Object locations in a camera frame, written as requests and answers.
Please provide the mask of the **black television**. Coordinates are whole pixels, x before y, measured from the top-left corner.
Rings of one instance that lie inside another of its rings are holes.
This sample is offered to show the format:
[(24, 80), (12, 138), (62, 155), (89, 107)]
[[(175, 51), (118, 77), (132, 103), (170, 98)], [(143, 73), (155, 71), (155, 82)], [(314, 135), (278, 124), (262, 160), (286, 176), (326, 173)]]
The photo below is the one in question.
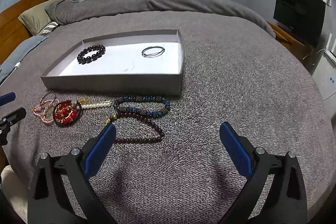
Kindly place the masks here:
[(325, 11), (326, 4), (322, 0), (276, 0), (273, 18), (315, 48), (322, 32)]

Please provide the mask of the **olive green pillow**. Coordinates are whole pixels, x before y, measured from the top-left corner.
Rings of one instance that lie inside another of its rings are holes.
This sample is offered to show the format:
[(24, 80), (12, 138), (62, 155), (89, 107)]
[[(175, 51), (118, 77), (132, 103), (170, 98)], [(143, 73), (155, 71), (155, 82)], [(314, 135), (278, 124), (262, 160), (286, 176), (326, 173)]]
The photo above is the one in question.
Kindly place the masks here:
[(33, 36), (37, 36), (38, 33), (47, 25), (49, 22), (53, 22), (49, 15), (46, 13), (45, 8), (54, 3), (62, 0), (49, 0), (40, 3), (24, 12), (18, 16), (18, 20), (29, 30)]

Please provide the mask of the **white appliance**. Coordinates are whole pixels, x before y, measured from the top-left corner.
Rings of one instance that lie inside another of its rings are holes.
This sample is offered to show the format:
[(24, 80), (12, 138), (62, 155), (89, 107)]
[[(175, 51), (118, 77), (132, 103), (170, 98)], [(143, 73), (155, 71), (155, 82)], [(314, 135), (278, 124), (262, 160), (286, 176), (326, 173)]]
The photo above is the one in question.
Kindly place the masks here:
[(324, 50), (321, 58), (312, 74), (315, 83), (321, 93), (327, 116), (330, 119), (335, 117), (335, 91), (336, 91), (336, 68), (335, 56), (329, 50)]

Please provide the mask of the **grey shallow cardboard tray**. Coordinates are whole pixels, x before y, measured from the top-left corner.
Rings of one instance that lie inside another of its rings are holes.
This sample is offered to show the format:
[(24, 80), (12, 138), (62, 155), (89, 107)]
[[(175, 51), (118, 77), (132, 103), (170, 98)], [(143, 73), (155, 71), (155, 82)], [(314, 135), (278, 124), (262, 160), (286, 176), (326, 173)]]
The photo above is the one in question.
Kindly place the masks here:
[[(104, 46), (105, 53), (79, 64), (79, 53), (94, 45)], [(122, 32), (83, 39), (64, 51), (41, 79), (51, 90), (179, 96), (183, 61), (177, 30)]]

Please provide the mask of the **grey bed cover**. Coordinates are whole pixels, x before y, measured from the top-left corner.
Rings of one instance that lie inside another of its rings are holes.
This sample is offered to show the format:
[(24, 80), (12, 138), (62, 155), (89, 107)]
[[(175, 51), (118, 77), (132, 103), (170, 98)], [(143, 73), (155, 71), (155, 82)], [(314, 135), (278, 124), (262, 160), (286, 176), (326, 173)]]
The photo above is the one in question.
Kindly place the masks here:
[(1, 87), (16, 99), (1, 115), (46, 95), (41, 74), (83, 39), (140, 30), (179, 30), (183, 91), (158, 120), (161, 143), (114, 145), (90, 182), (118, 223), (217, 223), (245, 184), (223, 147), (225, 121), (269, 153), (293, 151), (307, 207), (334, 183), (335, 139), (309, 72), (258, 25), (237, 17), (155, 11), (61, 26), (31, 51)]

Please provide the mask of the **grey folded duvet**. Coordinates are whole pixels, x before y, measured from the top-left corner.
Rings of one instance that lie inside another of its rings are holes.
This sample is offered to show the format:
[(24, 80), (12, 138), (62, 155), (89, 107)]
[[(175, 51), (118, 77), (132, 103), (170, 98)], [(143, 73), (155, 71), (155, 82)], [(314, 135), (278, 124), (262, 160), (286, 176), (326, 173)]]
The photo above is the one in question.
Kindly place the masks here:
[(189, 11), (246, 19), (275, 38), (269, 23), (258, 13), (230, 0), (74, 0), (46, 5), (45, 12), (54, 22), (67, 25), (90, 18), (149, 11)]

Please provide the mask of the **wooden headboard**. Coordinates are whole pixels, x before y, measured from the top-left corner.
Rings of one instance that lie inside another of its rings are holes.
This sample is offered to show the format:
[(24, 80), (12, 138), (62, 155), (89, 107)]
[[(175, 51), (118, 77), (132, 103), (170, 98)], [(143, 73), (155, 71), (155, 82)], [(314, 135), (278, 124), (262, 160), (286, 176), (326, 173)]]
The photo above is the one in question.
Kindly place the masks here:
[(32, 36), (23, 23), (19, 21), (18, 16), (45, 1), (49, 0), (20, 0), (1, 12), (1, 63), (9, 57), (22, 41)]

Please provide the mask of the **wooden tv stand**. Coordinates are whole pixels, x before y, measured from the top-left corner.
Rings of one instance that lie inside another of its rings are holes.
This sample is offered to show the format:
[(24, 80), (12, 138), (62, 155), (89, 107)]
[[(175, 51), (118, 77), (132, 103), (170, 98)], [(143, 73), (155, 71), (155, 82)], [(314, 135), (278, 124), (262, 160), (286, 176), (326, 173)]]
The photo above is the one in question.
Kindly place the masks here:
[(288, 34), (286, 31), (280, 28), (280, 26), (271, 22), (268, 22), (268, 24), (275, 33), (276, 40), (282, 44), (292, 55), (294, 55), (303, 66), (307, 67), (313, 48), (310, 45), (304, 44), (303, 42), (297, 40), (291, 36), (291, 34)]

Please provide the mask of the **blue blanket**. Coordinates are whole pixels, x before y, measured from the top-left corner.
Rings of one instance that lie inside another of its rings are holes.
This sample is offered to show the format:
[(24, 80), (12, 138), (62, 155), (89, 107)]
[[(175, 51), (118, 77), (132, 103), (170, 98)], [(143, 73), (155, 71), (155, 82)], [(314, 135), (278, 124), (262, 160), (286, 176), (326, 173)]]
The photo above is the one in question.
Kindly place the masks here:
[(44, 42), (48, 36), (33, 36), (21, 42), (7, 59), (1, 64), (1, 83), (17, 68), (28, 53), (34, 50), (40, 43)]

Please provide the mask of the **striped pillow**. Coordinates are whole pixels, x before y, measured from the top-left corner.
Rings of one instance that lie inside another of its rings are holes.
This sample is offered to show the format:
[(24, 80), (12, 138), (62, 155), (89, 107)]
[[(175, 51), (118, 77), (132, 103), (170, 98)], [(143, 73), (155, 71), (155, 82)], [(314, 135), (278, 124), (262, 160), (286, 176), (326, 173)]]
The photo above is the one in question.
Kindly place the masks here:
[(38, 35), (45, 36), (50, 34), (55, 28), (57, 28), (59, 24), (55, 21), (49, 22), (39, 33)]

